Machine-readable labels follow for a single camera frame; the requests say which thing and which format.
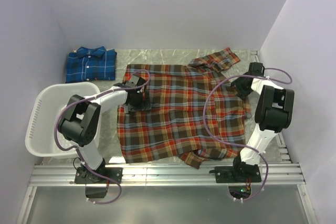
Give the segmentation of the red brown plaid shirt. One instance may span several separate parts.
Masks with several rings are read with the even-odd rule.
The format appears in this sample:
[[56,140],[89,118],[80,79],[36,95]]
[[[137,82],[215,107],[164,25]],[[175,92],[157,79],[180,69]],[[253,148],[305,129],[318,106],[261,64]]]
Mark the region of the red brown plaid shirt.
[[239,57],[226,48],[187,65],[129,64],[124,80],[136,72],[149,79],[149,112],[125,114],[118,108],[117,134],[127,163],[176,156],[199,168],[203,161],[236,157],[245,143],[247,99],[222,84]]

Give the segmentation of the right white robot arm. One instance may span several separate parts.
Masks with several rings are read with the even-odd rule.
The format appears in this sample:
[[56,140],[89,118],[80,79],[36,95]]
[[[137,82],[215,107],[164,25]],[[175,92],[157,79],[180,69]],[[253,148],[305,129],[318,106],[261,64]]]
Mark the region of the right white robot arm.
[[232,166],[216,166],[210,171],[217,183],[265,182],[267,177],[259,169],[261,155],[270,141],[291,123],[295,92],[280,87],[279,80],[266,77],[265,70],[262,63],[252,62],[248,71],[231,83],[242,99],[253,92],[259,95],[256,125],[247,145],[240,146],[242,149]]

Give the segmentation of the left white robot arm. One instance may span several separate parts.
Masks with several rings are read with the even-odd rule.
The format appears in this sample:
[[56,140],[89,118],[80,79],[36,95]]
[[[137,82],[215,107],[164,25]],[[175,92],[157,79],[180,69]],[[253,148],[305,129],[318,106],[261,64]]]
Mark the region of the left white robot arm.
[[94,143],[100,117],[106,111],[124,106],[126,114],[150,110],[148,79],[133,74],[130,80],[117,83],[110,89],[82,97],[73,95],[57,117],[54,139],[62,151],[74,149],[80,159],[75,184],[120,183],[121,168],[107,168]]

